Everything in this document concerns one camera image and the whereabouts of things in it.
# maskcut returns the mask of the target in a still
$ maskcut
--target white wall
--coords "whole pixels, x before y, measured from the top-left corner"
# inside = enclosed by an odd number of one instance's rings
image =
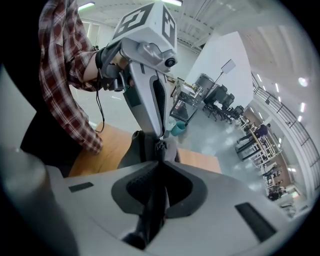
[[[81,19],[83,23],[89,23],[89,27],[88,27],[88,31],[90,33],[90,26],[93,25],[99,25],[99,30],[97,32],[97,37],[96,40],[92,41],[91,43],[94,46],[99,46],[99,49],[101,49],[102,47],[107,46],[107,44],[111,41],[112,36],[114,34],[115,29],[111,26],[108,26],[106,24],[100,23],[98,21],[94,21],[91,19],[87,19],[87,18],[82,18]]]
[[[201,73],[216,80],[221,73],[221,67],[230,59],[236,67],[228,74],[223,74],[217,83],[226,86],[228,93],[234,95],[231,106],[242,105],[245,108],[254,94],[247,52],[238,32],[212,37],[196,59],[186,82],[194,83]]]
[[[199,55],[180,44],[177,45],[177,53],[178,63],[171,68],[170,74],[173,78],[186,80]]]

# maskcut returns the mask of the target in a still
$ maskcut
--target plaid shirt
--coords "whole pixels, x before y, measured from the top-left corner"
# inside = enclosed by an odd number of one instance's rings
[[[89,125],[88,116],[69,88],[73,85],[77,89],[96,91],[95,82],[83,81],[85,69],[95,52],[86,37],[76,0],[49,0],[39,18],[38,38],[41,49],[39,81],[47,107],[75,141],[98,154],[102,140]]]

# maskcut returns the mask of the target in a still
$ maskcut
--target metal railing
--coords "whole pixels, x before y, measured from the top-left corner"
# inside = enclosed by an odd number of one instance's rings
[[[253,77],[254,94],[273,109],[288,125],[292,134],[298,140],[306,155],[311,169],[315,189],[320,187],[320,156],[319,152],[305,127],[298,121],[297,117],[273,95],[261,88]]]

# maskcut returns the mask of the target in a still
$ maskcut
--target wooden table surface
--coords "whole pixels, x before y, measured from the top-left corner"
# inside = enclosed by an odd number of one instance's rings
[[[267,156],[267,152],[265,151],[264,147],[262,146],[260,140],[258,140],[257,136],[255,135],[255,133],[250,129],[249,130],[250,133],[252,134],[252,137],[254,138],[255,142],[257,143],[258,147],[260,148],[260,150],[262,151],[262,153],[266,156]]]
[[[102,123],[96,129],[99,131],[101,127]],[[99,135],[103,141],[102,151],[98,155],[93,155],[83,150],[75,160],[69,177],[103,173],[118,168],[122,157],[130,147],[132,134],[105,123],[104,130]],[[178,151],[182,164],[221,173],[217,157],[182,148]]]

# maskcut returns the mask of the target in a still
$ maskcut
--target black office chair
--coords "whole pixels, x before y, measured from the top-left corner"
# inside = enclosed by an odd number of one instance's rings
[[[206,103],[206,99],[208,98],[205,98],[204,100],[204,103],[205,106],[202,108],[202,110],[204,111],[205,109],[208,109],[210,110],[210,113],[208,115],[208,118],[210,117],[211,114],[213,114],[214,118],[215,118],[215,121],[217,121],[217,117],[216,115],[213,113],[214,111],[216,111],[217,109],[219,109],[217,106],[214,105],[214,103],[216,101],[218,101],[219,103],[223,104],[226,100],[226,98],[228,97],[228,94],[227,94],[227,88],[224,86],[224,85],[221,85],[220,87],[218,87],[217,89],[215,89],[215,93],[213,96],[210,96],[211,99],[210,101],[207,101]]]
[[[208,105],[215,99],[218,91],[224,91],[225,93],[228,91],[227,87],[224,85],[217,86],[204,100],[203,102]]]
[[[242,114],[244,113],[244,107],[243,106],[237,106],[234,109],[234,115],[232,116],[234,119],[238,119]]]

